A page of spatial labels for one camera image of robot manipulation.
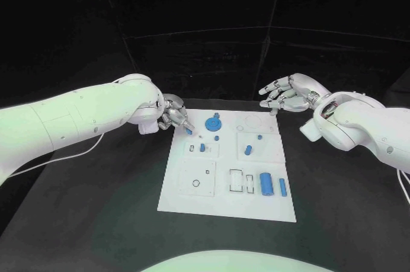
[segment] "black table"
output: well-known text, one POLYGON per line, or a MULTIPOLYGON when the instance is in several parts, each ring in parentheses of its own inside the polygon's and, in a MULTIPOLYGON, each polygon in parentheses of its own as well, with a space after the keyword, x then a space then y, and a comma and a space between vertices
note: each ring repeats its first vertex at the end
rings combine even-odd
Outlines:
MULTIPOLYGON (((264 111, 256 102, 185 100, 188 108, 264 111)), ((0 238, 0 271, 139 271, 178 255, 235 249, 335 271, 409 271, 409 207, 396 170, 277 116, 296 223, 157 212, 173 130, 126 124, 84 156, 49 164, 0 238)), ((97 139, 55 153, 85 151, 97 139)))

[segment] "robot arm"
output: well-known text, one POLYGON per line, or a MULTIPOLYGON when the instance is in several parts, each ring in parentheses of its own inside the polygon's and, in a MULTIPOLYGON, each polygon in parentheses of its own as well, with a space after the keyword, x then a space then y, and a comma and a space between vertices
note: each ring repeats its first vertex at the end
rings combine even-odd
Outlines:
POLYGON ((139 125, 140 134, 188 122, 182 99, 162 94, 147 76, 81 88, 53 98, 0 110, 0 185, 15 170, 56 149, 118 128, 139 125))
POLYGON ((323 137, 344 151, 362 145, 383 163, 410 172, 409 109, 386 108, 375 99, 355 92, 332 94, 313 78, 299 73, 274 81, 260 94, 269 91, 269 99, 260 106, 273 108, 271 114, 277 109, 315 110, 313 118, 300 127, 312 142, 323 137))

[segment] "blue object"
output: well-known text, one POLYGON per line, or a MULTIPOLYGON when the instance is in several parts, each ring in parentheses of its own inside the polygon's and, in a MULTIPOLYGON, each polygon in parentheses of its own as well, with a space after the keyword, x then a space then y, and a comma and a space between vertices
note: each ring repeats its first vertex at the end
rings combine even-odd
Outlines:
POLYGON ((263 189, 263 196, 271 196, 273 195, 271 174, 267 172, 260 174, 260 187, 263 189))
POLYGON ((250 151, 253 150, 253 146, 245 147, 245 155, 250 155, 250 151))
POLYGON ((279 179, 279 184, 280 184, 282 197, 286 197, 287 196, 287 192, 286 192, 286 184, 284 184, 284 179, 283 178, 279 179))
POLYGON ((214 117, 205 121, 205 127, 209 131, 215 132, 222 127, 222 122, 220 120, 220 114, 215 113, 214 117))

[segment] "cable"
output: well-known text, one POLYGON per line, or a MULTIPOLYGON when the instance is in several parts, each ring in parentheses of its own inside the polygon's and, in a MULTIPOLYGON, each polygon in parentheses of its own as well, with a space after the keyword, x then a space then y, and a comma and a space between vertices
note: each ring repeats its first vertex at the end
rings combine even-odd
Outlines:
POLYGON ((55 161, 62 161, 64 159, 75 158, 75 157, 78 157, 78 156, 81 156, 81 155, 90 153, 90 152, 92 151, 94 147, 98 145, 100 140, 103 139, 103 137, 104 137, 104 134, 100 136, 97 143, 92 145, 92 148, 91 148, 87 152, 79 153, 78 155, 66 156, 65 158, 53 159, 52 161, 48 161, 48 162, 45 162, 43 164, 39 164, 39 165, 36 165, 35 167, 32 167, 32 168, 29 168, 29 169, 20 171, 20 172, 12 174, 9 177, 13 177, 13 176, 16 176, 16 175, 25 173, 25 172, 30 171, 32 169, 35 169, 35 168, 38 168, 38 167, 40 167, 40 166, 43 166, 43 165, 46 165, 46 164, 55 162, 55 161))
MULTIPOLYGON (((407 179, 407 181, 409 181, 409 183, 410 183, 410 180, 409 180, 409 177, 407 177, 406 173, 404 173, 404 172, 401 172, 401 173, 404 174, 406 179, 407 179)), ((407 202, 409 202, 409 204, 410 204, 410 197, 409 197, 409 194, 407 194, 407 191, 406 191, 406 188, 404 188, 403 182, 401 182, 400 170, 397 170, 397 178, 399 178, 399 183, 400 183, 400 186, 401 186, 401 189, 403 189, 403 192, 404 192, 406 198, 407 198, 407 202)))

